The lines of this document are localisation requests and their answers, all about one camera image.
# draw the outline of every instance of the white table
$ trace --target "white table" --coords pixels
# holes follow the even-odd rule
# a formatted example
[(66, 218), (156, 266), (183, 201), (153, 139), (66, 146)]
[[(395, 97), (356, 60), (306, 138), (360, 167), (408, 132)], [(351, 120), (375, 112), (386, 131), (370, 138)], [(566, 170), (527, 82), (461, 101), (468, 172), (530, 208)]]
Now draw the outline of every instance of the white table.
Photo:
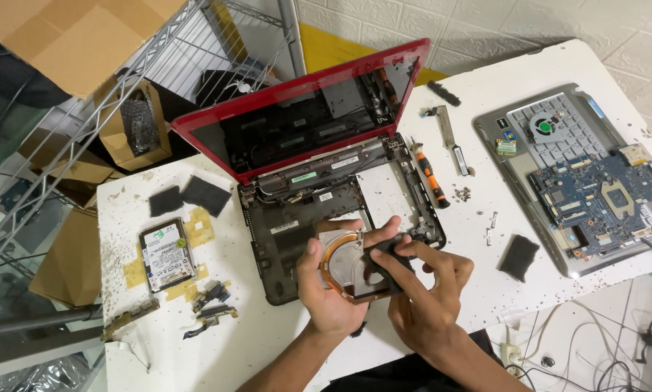
[[(449, 115), (457, 143), (463, 147), (467, 162), (476, 168), (475, 178), (462, 178), (455, 173), (436, 120), (418, 116), (420, 108), (445, 102), (424, 86), (416, 88), (408, 101), (398, 131), (405, 138), (412, 136), (424, 142), (437, 181), (450, 199), (455, 188), (471, 189), (468, 202), (451, 200), (450, 208), (437, 211), (448, 236), (445, 250), (463, 254), (476, 263), (462, 295), (458, 319), (459, 325), (469, 332), (497, 324), (500, 312), (509, 307), (530, 313), (652, 272), (652, 252), (647, 252), (579, 280), (568, 279), (558, 273), (543, 248), (526, 274), (526, 284), (497, 271), (512, 234), (540, 242), (489, 159), (471, 121), (490, 110), (569, 82), (577, 83), (592, 95), (627, 142), (638, 140), (652, 153), (652, 138), (644, 138), (641, 132), (645, 121), (591, 49), (579, 40), (444, 79), (443, 85), (462, 101), (459, 107), (448, 106)], [(146, 285), (126, 288), (122, 265), (136, 257), (140, 231), (174, 217), (169, 213), (150, 218), (147, 198), (170, 185), (183, 186), (191, 174), (232, 190), (232, 200), (219, 218), (212, 219), (216, 239), (194, 249), (193, 257), (209, 267), (209, 278), (198, 281), (201, 290), (207, 288), (211, 279), (233, 282), (228, 303), (236, 306), (239, 318), (224, 316), (220, 325), (182, 341), (185, 331), (197, 327), (190, 304), (183, 298), (165, 302), (164, 294), (158, 294), (160, 310), (116, 335), (118, 340), (131, 343), (143, 361), (151, 360), (149, 374), (130, 352), (109, 343), (106, 361), (110, 391), (233, 391), (282, 352), (308, 320), (298, 301), (273, 307), (265, 300), (235, 182), (199, 155), (98, 188), (105, 321), (149, 298)], [(365, 199), (377, 225), (394, 213), (411, 215), (402, 190), (384, 181), (392, 175), (389, 166), (363, 174)], [(184, 210), (186, 220), (190, 209), (186, 206)], [(498, 211), (499, 216), (492, 233), (493, 245), (487, 247), (483, 236), (493, 211)], [(419, 261), (413, 264), (417, 271), (421, 270)], [(419, 276), (428, 287), (432, 284), (430, 275)], [(409, 352), (391, 328), (387, 306), (386, 299), (372, 304), (366, 317), (369, 324), (362, 336), (342, 343), (307, 391), (317, 391), (331, 379)]]

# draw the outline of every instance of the black shirt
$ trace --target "black shirt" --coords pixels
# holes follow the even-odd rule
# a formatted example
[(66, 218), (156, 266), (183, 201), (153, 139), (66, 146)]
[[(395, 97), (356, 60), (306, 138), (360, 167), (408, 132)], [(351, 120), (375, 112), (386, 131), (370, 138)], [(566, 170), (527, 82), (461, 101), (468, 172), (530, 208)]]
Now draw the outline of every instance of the black shirt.
[[(485, 329), (469, 334), (471, 339), (500, 366)], [(430, 366), (418, 354), (405, 356), (369, 370), (339, 379), (321, 392), (462, 392), (456, 381)]]

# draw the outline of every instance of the motherboard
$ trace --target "motherboard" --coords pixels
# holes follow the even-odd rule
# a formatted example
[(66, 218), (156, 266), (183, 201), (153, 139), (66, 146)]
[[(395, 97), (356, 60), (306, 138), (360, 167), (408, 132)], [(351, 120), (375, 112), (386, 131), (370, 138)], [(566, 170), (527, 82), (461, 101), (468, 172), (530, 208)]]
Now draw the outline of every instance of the motherboard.
[(557, 229), (574, 228), (571, 257), (604, 255), (652, 235), (640, 206), (652, 201), (652, 156), (640, 144), (557, 163), (529, 175)]

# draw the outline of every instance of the orange screwdriver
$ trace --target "orange screwdriver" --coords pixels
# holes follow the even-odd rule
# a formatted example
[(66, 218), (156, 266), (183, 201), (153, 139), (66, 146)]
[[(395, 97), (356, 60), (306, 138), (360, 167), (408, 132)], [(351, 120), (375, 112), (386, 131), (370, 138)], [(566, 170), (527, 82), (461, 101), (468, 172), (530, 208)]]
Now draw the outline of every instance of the orange screwdriver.
[(425, 173), (427, 182), (430, 183), (432, 193), (435, 195), (435, 199), (437, 199), (437, 202), (439, 203), (439, 208), (445, 209), (451, 206), (451, 203), (447, 200), (447, 197), (444, 195), (442, 188), (437, 183), (435, 174), (432, 173), (432, 165), (430, 165), (430, 161), (425, 157), (425, 154), (423, 154), (423, 144), (416, 143), (415, 139), (413, 138), (411, 138), (411, 140), (413, 141), (411, 151), (413, 151), (413, 154), (415, 154), (415, 158), (418, 161), (418, 166), (420, 166), (420, 168)]

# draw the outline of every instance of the black foam pad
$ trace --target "black foam pad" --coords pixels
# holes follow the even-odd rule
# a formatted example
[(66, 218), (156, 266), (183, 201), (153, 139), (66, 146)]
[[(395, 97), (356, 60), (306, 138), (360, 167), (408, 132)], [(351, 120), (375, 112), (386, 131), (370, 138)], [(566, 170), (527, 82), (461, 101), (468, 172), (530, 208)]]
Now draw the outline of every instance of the black foam pad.
[(400, 287), (400, 285), (393, 279), (391, 274), (385, 270), (383, 267), (381, 267), (379, 264), (374, 262), (372, 260), (372, 257), (370, 257), (369, 253), (372, 249), (379, 249), (385, 254), (391, 255), (394, 259), (396, 259), (398, 262), (400, 262), (404, 267), (408, 268), (410, 272), (415, 273), (415, 270), (413, 269), (413, 266), (411, 265), (410, 260), (406, 256), (400, 256), (396, 254), (393, 248), (396, 247), (396, 244), (398, 243), (398, 238), (392, 238), (388, 239), (386, 241), (382, 241), (378, 243), (377, 245), (370, 246), (369, 248), (365, 248), (364, 250), (364, 256), (362, 259), (364, 262), (369, 265), (372, 268), (373, 272), (378, 272), (380, 273), (384, 279), (389, 282), (389, 287), (391, 288), (389, 291), (391, 292), (392, 295), (400, 294), (403, 292), (403, 289)]
[(534, 262), (534, 256), (540, 246), (531, 242), (527, 237), (514, 236), (510, 249), (505, 255), (505, 259), (500, 265), (500, 271), (508, 273), (518, 281), (524, 281), (524, 274)]
[(152, 218), (176, 211), (181, 207), (183, 207), (183, 200), (181, 199), (181, 188), (178, 185), (149, 196), (149, 211)]
[(191, 176), (191, 181), (188, 181), (182, 196), (186, 203), (200, 206), (208, 210), (209, 215), (216, 218), (232, 194), (199, 177)]

